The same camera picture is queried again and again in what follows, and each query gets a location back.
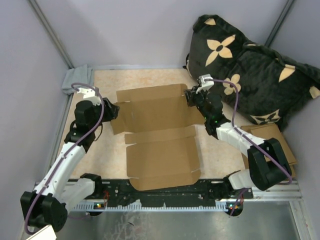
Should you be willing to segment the brown cardboard box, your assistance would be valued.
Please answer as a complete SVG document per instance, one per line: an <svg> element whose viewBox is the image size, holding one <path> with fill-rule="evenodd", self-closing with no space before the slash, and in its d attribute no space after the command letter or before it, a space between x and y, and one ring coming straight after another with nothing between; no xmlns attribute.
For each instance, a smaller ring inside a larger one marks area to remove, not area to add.
<svg viewBox="0 0 320 240"><path fill-rule="evenodd" d="M187 104L187 85L119 90L115 135L124 133L126 174L138 191L195 184L201 176L196 125L204 117Z"/></svg>

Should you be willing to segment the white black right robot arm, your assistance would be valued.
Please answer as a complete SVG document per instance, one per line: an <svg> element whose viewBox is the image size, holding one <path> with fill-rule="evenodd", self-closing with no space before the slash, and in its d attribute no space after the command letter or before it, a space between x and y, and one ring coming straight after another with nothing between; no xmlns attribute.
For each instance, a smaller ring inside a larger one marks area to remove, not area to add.
<svg viewBox="0 0 320 240"><path fill-rule="evenodd" d="M239 129L223 114L221 97L194 86L184 92L187 105L195 107L204 118L208 135L238 149L248 160L248 168L224 178L223 193L236 197L242 189L256 187L261 191L287 180L292 182L292 171L280 142L264 139Z"/></svg>

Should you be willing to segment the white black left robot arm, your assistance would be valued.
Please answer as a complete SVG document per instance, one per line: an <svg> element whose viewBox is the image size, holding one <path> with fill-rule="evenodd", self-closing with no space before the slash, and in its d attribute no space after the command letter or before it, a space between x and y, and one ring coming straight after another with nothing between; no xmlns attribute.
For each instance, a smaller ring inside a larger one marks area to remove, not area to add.
<svg viewBox="0 0 320 240"><path fill-rule="evenodd" d="M69 126L58 158L33 191L25 191L21 198L24 230L32 235L30 227L42 229L47 225L59 232L65 225L71 210L88 197L97 199L103 195L102 178L84 173L68 190L72 172L96 140L95 131L105 122L115 120L120 107L103 98L94 104L81 100L74 110L74 121Z"/></svg>

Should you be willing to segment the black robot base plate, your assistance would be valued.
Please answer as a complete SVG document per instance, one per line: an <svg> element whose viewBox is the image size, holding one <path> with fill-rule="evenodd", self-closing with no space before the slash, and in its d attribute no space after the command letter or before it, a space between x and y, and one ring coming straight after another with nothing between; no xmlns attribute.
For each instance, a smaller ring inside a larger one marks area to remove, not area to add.
<svg viewBox="0 0 320 240"><path fill-rule="evenodd" d="M97 192L85 198L91 202L89 213L101 212L242 212L245 199L252 199L251 189L234 190L226 179L200 179L192 185L156 190L136 190L127 179L104 179Z"/></svg>

